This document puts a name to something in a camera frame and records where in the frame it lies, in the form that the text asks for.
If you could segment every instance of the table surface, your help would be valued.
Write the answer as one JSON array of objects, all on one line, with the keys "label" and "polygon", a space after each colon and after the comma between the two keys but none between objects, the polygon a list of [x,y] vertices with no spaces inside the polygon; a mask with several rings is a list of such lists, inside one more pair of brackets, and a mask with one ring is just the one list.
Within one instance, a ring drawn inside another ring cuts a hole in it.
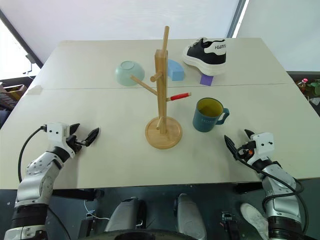
[{"label": "table surface", "polygon": [[[320,121],[294,84],[170,87],[168,95],[192,96],[168,102],[167,114],[182,126],[182,139],[167,150],[150,146],[145,127],[157,116],[157,98],[143,88],[44,89],[28,91],[0,131],[0,189],[18,186],[17,161],[26,138],[47,122],[80,123],[84,139],[96,127],[96,141],[65,163],[54,187],[98,188],[258,181],[254,171],[236,162],[224,135],[237,146],[243,129],[271,132],[274,161],[296,178],[320,177]],[[196,102],[220,100],[230,110],[225,123],[201,133],[192,126]],[[27,145],[22,169],[48,147],[38,133]]]},{"label": "table surface", "polygon": [[[169,87],[200,85],[201,73],[183,63],[183,49],[195,40],[169,40],[168,57],[179,62],[185,73],[183,81],[168,79]],[[227,38],[226,72],[214,78],[215,86],[288,84],[292,79],[260,38]],[[115,81],[115,69],[123,61],[139,63],[144,82],[155,74],[154,54],[162,40],[64,41],[52,52],[31,88],[44,89],[127,88]]]}]

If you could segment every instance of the mug handle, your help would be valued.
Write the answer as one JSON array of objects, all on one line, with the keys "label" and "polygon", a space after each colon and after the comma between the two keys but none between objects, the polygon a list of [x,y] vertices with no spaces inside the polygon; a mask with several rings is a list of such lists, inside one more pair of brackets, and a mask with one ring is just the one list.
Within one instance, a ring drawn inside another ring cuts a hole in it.
[{"label": "mug handle", "polygon": [[227,119],[227,117],[230,115],[229,109],[228,108],[224,108],[223,109],[224,115],[223,118],[219,121],[216,122],[216,125],[221,125],[225,123],[225,120]]}]

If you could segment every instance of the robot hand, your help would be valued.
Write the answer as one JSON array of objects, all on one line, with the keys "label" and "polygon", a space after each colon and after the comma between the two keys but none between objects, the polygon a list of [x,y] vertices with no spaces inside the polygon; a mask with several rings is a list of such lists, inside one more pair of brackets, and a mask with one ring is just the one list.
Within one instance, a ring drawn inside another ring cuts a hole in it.
[{"label": "robot hand", "polygon": [[99,133],[99,128],[96,128],[85,140],[79,141],[73,135],[79,125],[50,122],[39,128],[47,132],[51,146],[26,167],[25,177],[17,189],[11,226],[6,231],[4,240],[47,239],[45,221],[55,179],[64,163],[73,158],[82,146],[88,147]]},{"label": "robot hand", "polygon": [[302,231],[297,199],[298,197],[303,202],[298,195],[303,191],[302,185],[299,190],[296,190],[296,182],[299,184],[300,182],[284,171],[278,162],[271,161],[270,157],[275,150],[272,133],[254,134],[250,130],[244,131],[250,141],[238,149],[226,135],[224,140],[236,160],[259,173],[258,176],[266,194],[262,206],[268,218],[269,238],[272,240],[303,240],[307,230],[307,221]]}]

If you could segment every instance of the blue mug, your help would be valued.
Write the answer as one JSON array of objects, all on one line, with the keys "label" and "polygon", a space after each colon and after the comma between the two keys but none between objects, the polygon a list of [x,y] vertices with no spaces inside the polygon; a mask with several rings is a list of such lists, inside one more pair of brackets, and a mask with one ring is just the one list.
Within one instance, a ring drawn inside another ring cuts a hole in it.
[{"label": "blue mug", "polygon": [[197,102],[192,123],[195,129],[206,133],[211,131],[215,125],[224,124],[229,115],[229,109],[224,108],[221,102],[205,97]]}]

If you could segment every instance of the wooden stand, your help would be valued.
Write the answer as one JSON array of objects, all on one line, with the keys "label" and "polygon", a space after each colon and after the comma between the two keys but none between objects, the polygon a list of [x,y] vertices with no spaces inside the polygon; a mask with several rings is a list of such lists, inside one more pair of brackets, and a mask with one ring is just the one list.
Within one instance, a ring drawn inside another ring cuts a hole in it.
[{"label": "wooden stand", "polygon": [[182,128],[180,124],[172,117],[167,116],[167,102],[185,97],[191,93],[183,93],[167,98],[168,81],[168,43],[169,27],[164,28],[162,49],[157,49],[154,55],[155,75],[150,78],[151,82],[156,81],[156,91],[140,81],[135,76],[131,79],[149,90],[157,96],[158,117],[152,119],[145,127],[145,137],[149,144],[157,149],[169,149],[175,146],[182,137]]}]

